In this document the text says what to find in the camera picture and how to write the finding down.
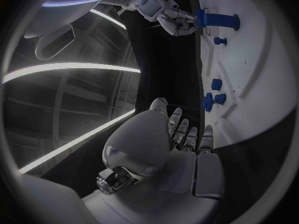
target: blue object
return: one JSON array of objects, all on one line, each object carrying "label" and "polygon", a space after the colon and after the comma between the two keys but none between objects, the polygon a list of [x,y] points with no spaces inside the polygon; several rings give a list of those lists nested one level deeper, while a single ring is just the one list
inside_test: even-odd
[{"label": "blue object", "polygon": [[197,24],[196,27],[203,28],[206,27],[203,20],[204,9],[195,10],[195,14],[197,16]]},{"label": "blue object", "polygon": [[212,90],[219,91],[222,86],[222,81],[220,79],[213,79],[212,81]]},{"label": "blue object", "polygon": [[215,45],[220,45],[220,44],[226,45],[227,44],[227,40],[226,40],[226,38],[220,39],[219,37],[214,37],[214,44]]},{"label": "blue object", "polygon": [[226,94],[215,95],[215,103],[223,105],[226,100]]},{"label": "blue object", "polygon": [[205,26],[230,27],[236,31],[240,28],[240,19],[237,15],[228,16],[222,14],[205,13],[203,15]]},{"label": "blue object", "polygon": [[207,112],[212,110],[214,104],[213,96],[211,93],[207,93],[206,97],[203,98],[203,103],[201,105]]}]

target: glowing light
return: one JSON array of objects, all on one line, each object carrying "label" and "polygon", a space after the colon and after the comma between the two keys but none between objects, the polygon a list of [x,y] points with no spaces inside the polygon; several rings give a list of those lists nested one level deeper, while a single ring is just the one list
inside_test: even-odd
[{"label": "glowing light", "polygon": [[49,2],[45,2],[42,6],[47,6],[47,7],[54,7],[54,6],[72,6],[72,5],[78,5],[78,4],[90,3],[90,2],[94,2],[94,1],[99,1],[99,0],[73,1],[73,2],[66,2],[66,3],[49,3]]},{"label": "glowing light", "polygon": [[61,70],[61,69],[107,69],[107,70],[117,70],[117,71],[130,71],[140,73],[140,70],[121,67],[121,66],[112,66],[112,65],[103,65],[103,64],[93,64],[93,63],[53,63],[53,64],[45,64],[38,66],[31,66],[27,68],[23,68],[11,73],[6,74],[2,79],[2,84],[10,81],[12,79],[29,75],[36,72],[41,71],[51,71],[51,70]]},{"label": "glowing light", "polygon": [[101,12],[99,12],[99,11],[94,10],[94,9],[91,9],[90,11],[93,12],[93,13],[95,13],[95,14],[97,14],[97,15],[100,15],[100,16],[102,16],[102,17],[108,19],[108,20],[111,21],[111,22],[114,22],[115,24],[117,24],[118,26],[121,26],[123,29],[126,30],[125,25],[123,25],[123,24],[121,24],[119,21],[116,21],[115,19],[113,19],[113,18],[107,16],[106,14],[103,14],[103,13],[101,13]]},{"label": "glowing light", "polygon": [[120,116],[120,117],[118,117],[118,118],[116,118],[116,119],[114,119],[114,120],[112,120],[112,121],[110,121],[110,122],[108,122],[108,123],[106,123],[106,124],[98,127],[98,128],[96,128],[96,129],[94,129],[94,130],[92,130],[92,131],[90,131],[90,132],[82,135],[81,137],[79,137],[79,138],[77,138],[77,139],[75,139],[75,140],[73,140],[73,141],[71,141],[71,142],[69,142],[69,143],[67,143],[67,144],[65,144],[65,145],[57,148],[57,149],[55,149],[54,151],[52,151],[52,152],[50,152],[50,153],[42,156],[41,158],[39,158],[39,159],[35,160],[34,162],[28,164],[27,166],[19,169],[19,172],[22,173],[22,174],[28,172],[29,170],[37,167],[38,165],[46,162],[50,158],[55,157],[56,155],[58,155],[58,154],[62,153],[63,151],[65,151],[65,150],[73,147],[74,145],[78,144],[79,142],[82,142],[85,139],[89,138],[90,136],[92,136],[92,135],[100,132],[101,130],[103,130],[105,128],[109,128],[110,126],[112,126],[113,124],[115,124],[118,121],[124,120],[126,117],[130,116],[134,112],[135,112],[135,110],[132,110],[132,111],[130,111],[130,112],[128,112],[128,113],[126,113],[126,114],[124,114],[124,115],[122,115],[122,116]]}]

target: led light strip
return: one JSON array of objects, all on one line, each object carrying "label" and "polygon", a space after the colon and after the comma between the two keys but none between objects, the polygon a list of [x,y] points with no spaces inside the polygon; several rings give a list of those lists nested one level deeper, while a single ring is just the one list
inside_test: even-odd
[{"label": "led light strip", "polygon": [[35,160],[34,162],[28,164],[27,166],[19,169],[19,172],[22,173],[22,174],[28,172],[29,170],[37,167],[38,165],[40,165],[40,164],[44,163],[45,161],[49,160],[50,158],[55,157],[56,155],[58,155],[58,154],[62,153],[63,151],[73,147],[74,145],[78,144],[79,142],[82,142],[83,140],[89,138],[90,136],[100,132],[101,130],[110,127],[111,125],[115,124],[118,121],[124,120],[126,117],[133,114],[134,112],[135,112],[135,109],[128,112],[128,113],[126,113],[126,114],[123,114],[122,116],[120,116],[120,117],[118,117],[118,118],[116,118],[116,119],[114,119],[114,120],[112,120],[112,121],[96,128],[96,129],[94,129],[94,130],[92,130],[92,131],[90,131],[90,132],[88,132],[84,135],[82,135],[81,137],[79,137],[79,138],[77,138],[77,139],[75,139],[75,140],[73,140],[73,141],[57,148],[57,149],[55,149],[54,151],[42,156],[41,158],[39,158],[39,159]]},{"label": "led light strip", "polygon": [[121,66],[112,66],[112,65],[103,65],[103,64],[93,64],[93,63],[53,63],[53,64],[45,64],[38,66],[31,66],[27,68],[23,68],[11,73],[6,74],[2,79],[2,84],[12,79],[33,74],[41,71],[51,71],[51,70],[61,70],[61,69],[106,69],[106,70],[117,70],[117,71],[130,71],[140,73],[140,70],[121,67]]},{"label": "led light strip", "polygon": [[54,6],[72,6],[72,5],[78,5],[78,4],[84,4],[84,3],[90,3],[94,1],[99,1],[99,0],[88,0],[88,1],[74,1],[74,2],[66,2],[66,3],[49,3],[45,2],[42,6],[47,6],[47,7],[54,7]]},{"label": "led light strip", "polygon": [[123,24],[121,24],[119,21],[116,21],[115,19],[113,19],[113,18],[107,16],[106,14],[103,14],[103,13],[101,13],[101,12],[99,12],[99,11],[94,10],[94,9],[91,9],[90,11],[93,12],[93,13],[95,13],[95,14],[97,14],[97,15],[100,15],[100,16],[102,16],[102,17],[108,19],[108,20],[111,21],[111,22],[114,22],[115,24],[117,24],[118,26],[121,26],[123,29],[126,30],[125,25],[123,25]]}]

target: light strip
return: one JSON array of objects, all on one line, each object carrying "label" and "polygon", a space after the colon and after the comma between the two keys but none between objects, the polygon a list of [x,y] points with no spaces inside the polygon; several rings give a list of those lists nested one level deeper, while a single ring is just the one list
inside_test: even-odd
[{"label": "light strip", "polygon": [[111,125],[115,124],[118,121],[124,120],[126,117],[128,117],[131,114],[133,114],[134,112],[135,112],[135,109],[132,110],[132,111],[130,111],[130,112],[128,112],[128,113],[126,113],[126,114],[123,114],[122,116],[120,116],[120,117],[118,117],[118,118],[116,118],[116,119],[114,119],[114,120],[112,120],[112,121],[110,121],[110,122],[108,122],[108,123],[106,123],[106,124],[104,124],[104,125],[96,128],[96,129],[94,129],[94,130],[92,130],[92,131],[90,131],[90,132],[88,132],[88,133],[86,133],[84,135],[82,135],[81,137],[79,137],[79,138],[77,138],[77,139],[75,139],[75,140],[73,140],[73,141],[71,141],[71,142],[69,142],[69,143],[67,143],[67,144],[65,144],[65,145],[57,148],[57,149],[55,149],[54,151],[52,151],[52,152],[50,152],[50,153],[42,156],[41,158],[39,158],[39,159],[35,160],[34,162],[28,164],[27,166],[19,169],[19,172],[22,173],[22,174],[28,172],[29,170],[31,170],[31,169],[37,167],[38,165],[46,162],[50,158],[55,157],[56,155],[62,153],[63,151],[65,151],[65,150],[73,147],[74,145],[78,144],[79,142],[82,142],[83,140],[85,140],[85,139],[89,138],[90,136],[98,133],[99,131],[101,131],[101,130],[103,130],[105,128],[110,127]]},{"label": "light strip", "polygon": [[51,71],[51,70],[61,70],[61,69],[106,69],[106,70],[117,70],[117,71],[130,71],[140,73],[140,70],[121,67],[121,66],[112,66],[112,65],[103,65],[103,64],[93,64],[93,63],[53,63],[53,64],[45,64],[38,66],[30,66],[27,68],[23,68],[11,73],[6,74],[2,79],[2,84],[12,79],[33,74],[41,71]]},{"label": "light strip", "polygon": [[72,6],[72,5],[78,5],[78,4],[90,3],[90,2],[94,2],[94,1],[99,1],[99,0],[74,1],[74,2],[66,2],[66,3],[48,3],[48,2],[45,2],[42,6],[47,6],[47,7],[54,7],[54,6]]},{"label": "light strip", "polygon": [[100,16],[102,16],[102,17],[108,19],[108,20],[111,21],[111,22],[114,22],[115,24],[117,24],[118,26],[121,26],[123,29],[126,30],[125,25],[123,25],[123,24],[121,24],[119,21],[116,21],[115,19],[113,19],[113,18],[107,16],[106,14],[103,14],[103,13],[101,13],[101,12],[99,12],[99,11],[94,10],[94,9],[91,9],[90,11],[93,12],[93,13],[95,13],[95,14],[97,14],[97,15],[100,15]]}]

